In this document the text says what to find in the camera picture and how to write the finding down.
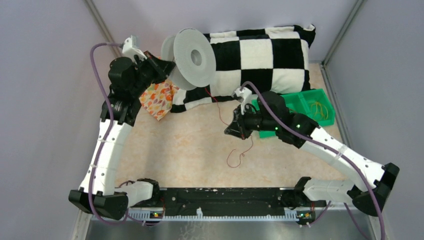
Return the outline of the grey perforated cable spool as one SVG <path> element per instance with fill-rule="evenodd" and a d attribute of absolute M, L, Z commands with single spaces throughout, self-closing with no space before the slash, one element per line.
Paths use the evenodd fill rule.
<path fill-rule="evenodd" d="M 160 57 L 175 63 L 169 79 L 190 91 L 216 82 L 216 57 L 207 37 L 194 28 L 184 28 L 162 43 Z"/>

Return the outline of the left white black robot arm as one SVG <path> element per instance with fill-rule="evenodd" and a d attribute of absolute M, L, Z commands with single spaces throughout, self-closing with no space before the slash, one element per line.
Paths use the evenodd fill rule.
<path fill-rule="evenodd" d="M 144 202 L 160 202 L 159 184 L 152 179 L 131 181 L 116 187 L 116 172 L 127 137 L 141 109 L 140 96 L 152 85 L 163 83 L 176 68 L 149 51 L 145 56 L 119 57 L 109 65 L 109 94 L 102 104 L 99 135 L 87 173 L 68 200 L 81 211 L 96 217 L 122 219 L 128 208 Z"/>

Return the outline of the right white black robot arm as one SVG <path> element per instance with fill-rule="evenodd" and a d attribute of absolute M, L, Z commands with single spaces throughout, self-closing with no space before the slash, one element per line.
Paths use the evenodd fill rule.
<path fill-rule="evenodd" d="M 264 92 L 257 100 L 257 107 L 248 102 L 252 91 L 246 87 L 236 89 L 232 96 L 240 104 L 224 130 L 226 135 L 245 140 L 254 131 L 272 131 L 282 142 L 317 156 L 346 176 L 346 180 L 302 177 L 293 192 L 297 205 L 332 201 L 353 204 L 369 216 L 382 214 L 399 174 L 398 166 L 382 165 L 352 150 L 312 118 L 291 112 L 285 100 L 275 92 Z"/>

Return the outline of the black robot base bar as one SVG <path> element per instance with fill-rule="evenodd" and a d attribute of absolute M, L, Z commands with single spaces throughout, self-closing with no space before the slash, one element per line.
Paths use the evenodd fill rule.
<path fill-rule="evenodd" d="M 283 216 L 297 208 L 325 207 L 324 200 L 311 201 L 300 190 L 280 187 L 161 188 L 137 208 L 165 210 L 167 217 L 194 216 L 200 209 L 206 217 Z"/>

